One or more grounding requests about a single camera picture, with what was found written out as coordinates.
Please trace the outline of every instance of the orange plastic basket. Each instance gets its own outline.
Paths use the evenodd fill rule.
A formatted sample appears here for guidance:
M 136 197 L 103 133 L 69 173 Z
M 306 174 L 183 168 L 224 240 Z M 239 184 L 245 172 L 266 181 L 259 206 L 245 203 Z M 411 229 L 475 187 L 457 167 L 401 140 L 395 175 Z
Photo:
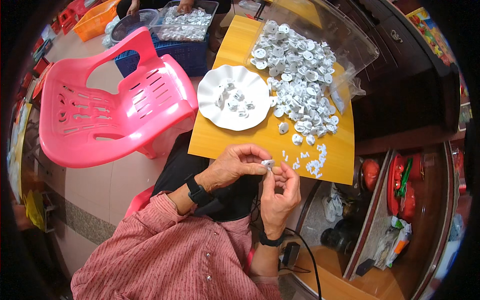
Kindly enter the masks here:
M 108 0 L 90 9 L 75 25 L 73 31 L 84 42 L 104 34 L 107 24 L 117 15 L 118 2 L 120 0 Z

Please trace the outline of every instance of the black pants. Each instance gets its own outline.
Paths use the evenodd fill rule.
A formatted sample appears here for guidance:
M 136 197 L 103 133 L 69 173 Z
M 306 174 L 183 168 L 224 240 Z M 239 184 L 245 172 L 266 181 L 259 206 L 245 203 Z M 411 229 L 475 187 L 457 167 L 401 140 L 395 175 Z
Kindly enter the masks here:
M 188 154 L 188 146 L 192 131 L 180 134 L 167 158 L 167 163 L 158 177 L 153 195 L 161 191 L 174 191 L 185 184 L 190 174 L 199 174 L 208 167 L 209 159 Z M 252 202 L 258 196 L 258 184 L 262 180 L 259 175 L 244 175 L 233 184 L 213 192 L 224 208 L 207 214 L 214 221 L 226 222 L 248 216 Z
M 216 13 L 227 13 L 230 11 L 231 1 L 230 0 L 211 0 L 218 2 L 218 8 L 216 9 Z M 140 0 L 140 8 L 141 10 L 144 9 L 159 9 L 164 7 L 169 0 Z M 117 14 L 119 18 L 122 19 L 127 15 L 127 11 L 132 4 L 132 0 L 121 0 L 117 5 Z

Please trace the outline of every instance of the chair leg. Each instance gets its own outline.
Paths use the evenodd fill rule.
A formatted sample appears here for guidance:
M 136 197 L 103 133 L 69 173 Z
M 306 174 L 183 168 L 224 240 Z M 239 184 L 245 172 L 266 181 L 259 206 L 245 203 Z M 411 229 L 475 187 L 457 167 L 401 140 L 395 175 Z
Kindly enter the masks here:
M 143 155 L 145 155 L 149 159 L 156 158 L 156 152 L 153 149 L 153 141 L 149 142 L 148 144 L 146 144 L 143 147 L 138 148 L 137 151 L 142 153 Z

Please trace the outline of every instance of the black wristwatch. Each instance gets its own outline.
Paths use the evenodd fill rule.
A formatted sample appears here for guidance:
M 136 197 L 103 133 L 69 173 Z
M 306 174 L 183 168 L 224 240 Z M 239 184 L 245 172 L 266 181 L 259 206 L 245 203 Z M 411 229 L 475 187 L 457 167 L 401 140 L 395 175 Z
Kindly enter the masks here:
M 193 201 L 193 203 L 196 203 L 198 205 L 198 207 L 202 207 L 212 201 L 212 196 L 205 191 L 203 186 L 199 185 L 195 181 L 194 176 L 195 175 L 191 174 L 185 179 L 188 189 L 190 190 L 188 196 Z
M 283 243 L 283 240 L 285 239 L 285 234 L 282 233 L 282 235 L 276 239 L 276 240 L 269 240 L 267 238 L 267 235 L 265 234 L 265 231 L 260 231 L 260 243 L 265 246 L 270 246 L 270 247 L 278 247 Z

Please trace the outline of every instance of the woman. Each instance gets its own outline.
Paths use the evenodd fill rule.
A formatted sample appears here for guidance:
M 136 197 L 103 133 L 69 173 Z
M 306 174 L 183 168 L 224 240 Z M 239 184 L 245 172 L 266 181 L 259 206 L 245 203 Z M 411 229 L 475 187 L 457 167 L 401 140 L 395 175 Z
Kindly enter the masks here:
M 267 170 L 260 162 L 272 157 L 254 144 L 230 145 L 208 166 L 208 159 L 187 154 L 190 136 L 175 141 L 150 204 L 123 219 L 73 275 L 75 299 L 280 299 L 279 246 L 300 203 L 300 177 L 284 162 Z M 260 175 L 264 231 L 246 274 Z M 197 184 L 200 194 L 221 197 L 224 208 L 192 216 Z M 276 194 L 276 187 L 283 193 Z
M 223 18 L 230 11 L 231 2 L 229 0 L 213 0 L 218 2 L 218 8 L 216 9 L 215 16 L 210 24 L 208 32 L 210 37 L 208 39 L 208 47 L 214 53 L 220 48 L 220 42 L 215 38 L 215 32 L 220 30 L 220 23 Z M 163 8 L 169 0 L 120 0 L 117 5 L 117 14 L 122 19 L 126 15 L 134 14 L 138 10 L 142 9 L 159 9 Z M 194 0 L 181 0 L 177 8 L 178 12 L 189 13 L 192 10 Z

